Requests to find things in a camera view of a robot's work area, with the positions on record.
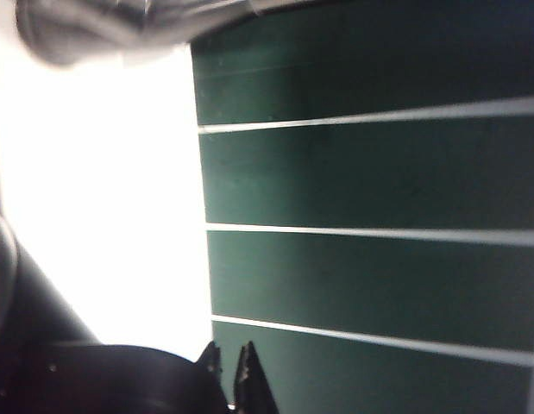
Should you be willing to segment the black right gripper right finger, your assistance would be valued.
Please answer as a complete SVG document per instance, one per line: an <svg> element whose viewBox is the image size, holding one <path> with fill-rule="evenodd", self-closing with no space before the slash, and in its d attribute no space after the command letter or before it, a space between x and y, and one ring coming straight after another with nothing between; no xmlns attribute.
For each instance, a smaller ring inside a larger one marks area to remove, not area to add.
<svg viewBox="0 0 534 414"><path fill-rule="evenodd" d="M241 348L233 393L235 413L280 413L253 342Z"/></svg>

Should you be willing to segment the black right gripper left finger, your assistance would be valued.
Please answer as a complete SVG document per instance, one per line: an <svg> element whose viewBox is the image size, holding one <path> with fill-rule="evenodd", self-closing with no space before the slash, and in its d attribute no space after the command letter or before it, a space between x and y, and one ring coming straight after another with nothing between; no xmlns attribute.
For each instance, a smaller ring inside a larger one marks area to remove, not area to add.
<svg viewBox="0 0 534 414"><path fill-rule="evenodd" d="M214 341L209 342L195 362L204 372L204 385L198 396L203 400L203 413L229 413L228 402L221 386L221 349Z"/></svg>

